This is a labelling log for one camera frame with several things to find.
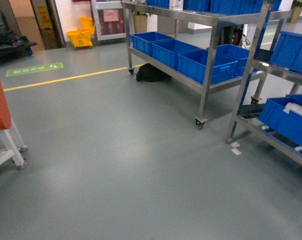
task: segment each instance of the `plant pot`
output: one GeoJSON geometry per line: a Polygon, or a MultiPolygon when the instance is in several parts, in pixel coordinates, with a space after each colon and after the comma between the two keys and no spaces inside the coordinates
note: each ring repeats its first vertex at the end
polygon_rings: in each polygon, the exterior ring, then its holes
{"type": "Polygon", "coordinates": [[[136,34],[147,31],[147,15],[133,15],[133,19],[136,34]]]}
{"type": "Polygon", "coordinates": [[[301,12],[302,12],[302,6],[301,7],[300,6],[292,7],[289,22],[296,23],[299,20],[301,12]]]}

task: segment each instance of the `yellow floor line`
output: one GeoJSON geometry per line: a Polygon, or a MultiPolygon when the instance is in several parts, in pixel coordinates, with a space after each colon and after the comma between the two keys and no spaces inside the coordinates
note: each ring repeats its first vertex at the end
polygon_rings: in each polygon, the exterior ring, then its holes
{"type": "Polygon", "coordinates": [[[268,41],[268,42],[264,42],[264,43],[261,43],[261,45],[263,46],[263,45],[268,45],[268,44],[271,44],[272,42],[270,41],[268,41]]]}
{"type": "Polygon", "coordinates": [[[117,72],[117,71],[121,71],[121,70],[126,70],[127,67],[122,67],[122,68],[116,68],[116,69],[111,69],[111,70],[105,70],[105,71],[100,71],[100,72],[93,72],[93,73],[89,73],[89,74],[84,74],[84,75],[79,75],[79,76],[71,76],[71,77],[66,77],[66,78],[61,78],[61,79],[57,79],[57,80],[52,80],[52,81],[44,81],[44,82],[39,82],[39,83],[34,83],[34,84],[29,84],[29,85],[24,85],[24,86],[19,86],[19,87],[11,87],[9,89],[4,89],[4,91],[13,91],[13,90],[18,90],[18,89],[26,89],[29,87],[37,87],[37,86],[41,86],[41,85],[47,85],[47,84],[52,84],[52,83],[58,83],[58,82],[63,82],[63,81],[68,81],[68,80],[73,80],[73,79],[80,79],[80,78],[85,78],[85,77],[90,77],[90,76],[94,76],[94,75],[99,75],[99,74],[107,74],[109,72],[117,72]]]}

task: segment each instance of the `paper sign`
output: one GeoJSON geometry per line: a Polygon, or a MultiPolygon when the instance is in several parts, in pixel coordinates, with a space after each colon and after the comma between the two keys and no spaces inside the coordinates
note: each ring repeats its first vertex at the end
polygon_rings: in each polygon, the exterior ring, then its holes
{"type": "Polygon", "coordinates": [[[239,156],[241,154],[241,152],[236,148],[235,149],[233,148],[231,151],[237,156],[239,156]]]}
{"type": "Polygon", "coordinates": [[[8,70],[6,73],[6,76],[13,77],[23,74],[29,74],[29,73],[37,73],[41,71],[48,71],[48,70],[56,70],[56,69],[62,69],[64,66],[61,62],[57,62],[54,64],[46,64],[46,65],[39,65],[39,66],[31,66],[31,67],[23,67],[20,69],[13,69],[8,70]]]}
{"type": "Polygon", "coordinates": [[[108,9],[103,10],[104,22],[118,22],[119,21],[119,11],[118,9],[108,9]]]}
{"type": "Polygon", "coordinates": [[[231,144],[231,147],[233,147],[233,148],[237,148],[239,146],[240,146],[240,144],[238,144],[237,142],[234,142],[231,144]]]}

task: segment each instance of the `green plant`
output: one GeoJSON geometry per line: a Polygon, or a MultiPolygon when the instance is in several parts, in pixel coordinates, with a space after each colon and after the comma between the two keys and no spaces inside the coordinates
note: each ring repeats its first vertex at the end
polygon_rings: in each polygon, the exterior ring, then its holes
{"type": "Polygon", "coordinates": [[[133,15],[139,15],[139,16],[141,16],[141,15],[144,16],[145,15],[145,16],[147,16],[146,12],[142,12],[142,11],[131,10],[131,13],[133,15]]]}
{"type": "Polygon", "coordinates": [[[296,7],[301,7],[302,8],[302,2],[298,1],[298,0],[294,0],[292,3],[292,6],[296,6],[296,7]]]}

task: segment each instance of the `shelf leg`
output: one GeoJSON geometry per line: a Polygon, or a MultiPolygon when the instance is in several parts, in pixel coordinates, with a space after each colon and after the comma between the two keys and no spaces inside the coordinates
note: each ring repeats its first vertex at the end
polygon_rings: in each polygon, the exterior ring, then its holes
{"type": "Polygon", "coordinates": [[[175,20],[175,35],[174,38],[177,39],[179,36],[179,29],[180,29],[180,21],[178,19],[175,20]]]}
{"type": "Polygon", "coordinates": [[[13,150],[14,155],[12,158],[16,166],[22,167],[24,165],[24,159],[18,151],[10,132],[8,130],[0,131],[0,138],[7,150],[13,150]]]}
{"type": "Polygon", "coordinates": [[[268,2],[266,1],[266,2],[264,2],[263,7],[261,9],[261,13],[260,13],[257,25],[256,25],[256,30],[255,30],[253,41],[252,41],[251,50],[250,50],[249,57],[246,62],[243,78],[241,80],[240,89],[239,89],[239,92],[238,92],[238,95],[237,95],[237,98],[235,101],[235,107],[234,107],[234,110],[233,110],[233,113],[231,116],[228,131],[226,134],[225,141],[227,143],[232,142],[232,139],[233,139],[233,135],[234,135],[235,128],[236,128],[236,118],[237,118],[237,115],[238,115],[240,109],[243,106],[247,88],[250,83],[251,75],[253,72],[253,68],[251,67],[253,58],[261,47],[264,32],[265,32],[265,29],[266,29],[266,26],[267,26],[267,23],[268,23],[268,20],[270,17],[272,7],[273,7],[273,4],[271,4],[269,1],[268,2]]]}
{"type": "Polygon", "coordinates": [[[292,86],[292,89],[291,89],[291,91],[290,91],[290,95],[294,95],[294,94],[296,94],[297,93],[297,91],[299,90],[299,88],[300,88],[300,85],[299,84],[293,84],[293,86],[292,86]]]}
{"type": "Polygon", "coordinates": [[[278,22],[278,24],[277,24],[277,28],[276,28],[276,31],[275,31],[275,34],[274,34],[272,45],[270,47],[270,51],[274,51],[274,49],[275,49],[275,46],[276,46],[276,43],[277,43],[277,39],[279,38],[280,31],[282,29],[283,23],[284,23],[284,19],[280,19],[279,22],[278,22]]]}
{"type": "Polygon", "coordinates": [[[12,119],[12,127],[10,129],[10,134],[12,139],[14,140],[16,147],[19,149],[20,152],[24,152],[27,150],[27,146],[25,145],[20,132],[18,131],[13,119],[12,119]]]}
{"type": "Polygon", "coordinates": [[[195,118],[197,123],[205,123],[207,119],[205,118],[204,112],[207,106],[207,99],[210,91],[211,80],[212,80],[212,73],[213,73],[213,65],[216,56],[216,48],[219,41],[221,26],[216,25],[212,27],[211,33],[211,40],[210,40],[210,48],[209,54],[207,56],[207,65],[205,71],[205,78],[202,87],[201,93],[201,102],[200,102],[200,109],[199,109],[199,116],[195,118]]]}
{"type": "MultiPolygon", "coordinates": [[[[124,9],[124,22],[125,22],[125,32],[126,32],[126,43],[127,48],[131,46],[131,34],[130,34],[130,12],[128,9],[124,9]]],[[[132,54],[127,51],[127,57],[128,57],[128,70],[131,72],[134,70],[133,64],[132,64],[132,54]]]]}
{"type": "Polygon", "coordinates": [[[262,88],[264,86],[266,77],[267,77],[267,73],[263,73],[261,75],[259,83],[258,83],[258,85],[256,87],[255,94],[254,94],[254,96],[251,97],[251,99],[252,99],[251,103],[252,104],[254,104],[254,103],[256,104],[256,103],[258,103],[261,100],[260,95],[261,95],[262,88]]]}

